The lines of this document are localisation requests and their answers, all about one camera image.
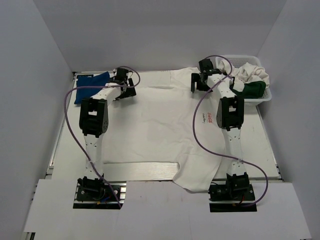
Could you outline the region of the dark green t shirt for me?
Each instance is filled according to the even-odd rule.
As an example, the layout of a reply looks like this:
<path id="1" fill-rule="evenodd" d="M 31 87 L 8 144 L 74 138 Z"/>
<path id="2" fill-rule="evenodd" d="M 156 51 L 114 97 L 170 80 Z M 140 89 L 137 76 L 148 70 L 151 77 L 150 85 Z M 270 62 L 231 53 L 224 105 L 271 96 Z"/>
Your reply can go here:
<path id="1" fill-rule="evenodd" d="M 234 82 L 230 86 L 230 89 L 237 96 L 242 96 L 245 99 L 259 99 L 263 96 L 266 86 L 264 81 L 250 83 Z"/>

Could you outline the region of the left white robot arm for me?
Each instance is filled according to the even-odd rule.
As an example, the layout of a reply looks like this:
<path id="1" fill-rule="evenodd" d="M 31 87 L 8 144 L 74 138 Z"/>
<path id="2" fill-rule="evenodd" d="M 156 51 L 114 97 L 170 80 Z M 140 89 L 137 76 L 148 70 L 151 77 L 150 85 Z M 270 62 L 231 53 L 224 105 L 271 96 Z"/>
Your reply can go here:
<path id="1" fill-rule="evenodd" d="M 94 175 L 102 181 L 104 178 L 102 143 L 109 127 L 109 106 L 117 100 L 137 95 L 130 73 L 136 71 L 121 66 L 90 78 L 88 83 L 81 76 L 76 86 L 76 104 L 80 105 L 79 128 L 85 142 L 85 176 Z"/>

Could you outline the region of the white t shirt red logo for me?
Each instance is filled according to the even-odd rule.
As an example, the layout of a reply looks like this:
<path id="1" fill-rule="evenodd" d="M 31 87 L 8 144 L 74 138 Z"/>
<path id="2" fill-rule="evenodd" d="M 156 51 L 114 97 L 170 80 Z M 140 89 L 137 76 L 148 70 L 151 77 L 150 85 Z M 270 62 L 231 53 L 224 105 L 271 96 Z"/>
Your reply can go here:
<path id="1" fill-rule="evenodd" d="M 102 142 L 107 180 L 133 180 L 132 166 L 170 163 L 178 166 L 172 181 L 191 192 L 207 190 L 218 171 L 226 174 L 231 159 L 215 117 L 219 97 L 190 90 L 197 67 L 151 76 L 137 96 L 109 107 L 109 128 Z"/>

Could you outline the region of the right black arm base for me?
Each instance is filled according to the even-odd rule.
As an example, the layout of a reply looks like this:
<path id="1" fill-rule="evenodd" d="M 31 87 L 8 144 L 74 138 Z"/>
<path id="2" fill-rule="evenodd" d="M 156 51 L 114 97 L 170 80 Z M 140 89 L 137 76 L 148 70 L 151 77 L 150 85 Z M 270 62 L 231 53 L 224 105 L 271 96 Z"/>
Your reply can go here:
<path id="1" fill-rule="evenodd" d="M 226 175 L 224 184 L 213 183 L 208 189 L 211 213 L 250 213 L 257 211 L 256 197 L 247 173 Z"/>

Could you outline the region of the white plastic basket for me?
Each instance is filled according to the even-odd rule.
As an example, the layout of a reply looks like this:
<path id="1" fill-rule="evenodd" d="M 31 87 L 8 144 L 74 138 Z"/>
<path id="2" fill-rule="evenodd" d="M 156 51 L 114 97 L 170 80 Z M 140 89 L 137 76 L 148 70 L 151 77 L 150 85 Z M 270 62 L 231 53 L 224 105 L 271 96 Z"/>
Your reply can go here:
<path id="1" fill-rule="evenodd" d="M 216 67 L 229 77 L 230 90 L 244 97 L 247 105 L 257 106 L 272 99 L 270 77 L 260 60 L 251 55 L 224 55 L 215 58 Z"/>

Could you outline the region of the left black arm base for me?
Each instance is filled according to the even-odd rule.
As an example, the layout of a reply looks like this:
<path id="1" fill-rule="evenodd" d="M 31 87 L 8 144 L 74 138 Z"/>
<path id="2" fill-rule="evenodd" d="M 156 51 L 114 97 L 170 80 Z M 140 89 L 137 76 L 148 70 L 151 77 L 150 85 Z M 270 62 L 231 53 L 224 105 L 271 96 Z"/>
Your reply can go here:
<path id="1" fill-rule="evenodd" d="M 120 210 L 126 196 L 126 184 L 111 184 L 86 176 L 77 180 L 73 209 Z"/>

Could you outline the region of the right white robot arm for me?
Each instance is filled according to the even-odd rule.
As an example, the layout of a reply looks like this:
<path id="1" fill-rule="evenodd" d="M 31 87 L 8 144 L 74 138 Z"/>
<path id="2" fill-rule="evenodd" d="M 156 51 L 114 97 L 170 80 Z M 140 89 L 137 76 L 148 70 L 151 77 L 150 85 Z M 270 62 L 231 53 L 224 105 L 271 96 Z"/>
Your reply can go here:
<path id="1" fill-rule="evenodd" d="M 243 163 L 241 146 L 241 128 L 244 123 L 245 101 L 242 96 L 236 95 L 230 89 L 230 74 L 233 71 L 232 64 L 226 61 L 230 70 L 223 74 L 215 68 L 206 57 L 198 62 L 200 73 L 191 74 L 190 91 L 203 91 L 206 94 L 216 92 L 218 107 L 216 113 L 216 123 L 221 129 L 226 154 L 216 153 L 216 156 L 231 159 L 231 163 L 226 171 L 226 195 L 236 200 L 249 188 L 250 181 Z"/>

